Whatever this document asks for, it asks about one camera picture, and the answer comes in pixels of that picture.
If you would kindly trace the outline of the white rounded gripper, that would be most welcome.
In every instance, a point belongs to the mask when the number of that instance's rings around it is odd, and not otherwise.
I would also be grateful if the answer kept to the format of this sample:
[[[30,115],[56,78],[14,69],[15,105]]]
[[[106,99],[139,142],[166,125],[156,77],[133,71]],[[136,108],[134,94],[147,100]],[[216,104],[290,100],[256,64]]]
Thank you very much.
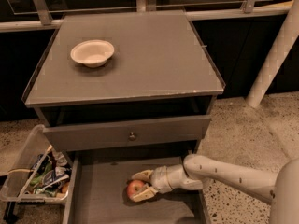
[[[173,189],[188,189],[190,187],[189,179],[181,164],[158,167],[154,171],[144,170],[133,174],[132,179],[151,183],[151,186],[145,184],[144,187],[133,196],[131,201],[135,203],[153,198],[158,191],[160,193],[167,193]]]

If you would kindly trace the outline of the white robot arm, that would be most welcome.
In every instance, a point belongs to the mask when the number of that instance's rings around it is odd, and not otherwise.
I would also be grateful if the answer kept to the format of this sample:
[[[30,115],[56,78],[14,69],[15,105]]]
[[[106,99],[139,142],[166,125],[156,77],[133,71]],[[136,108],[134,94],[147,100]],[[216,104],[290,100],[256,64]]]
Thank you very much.
[[[143,183],[127,193],[136,203],[174,189],[202,190],[214,179],[269,204],[270,224],[299,224],[298,159],[275,174],[190,154],[181,164],[144,170],[132,179]]]

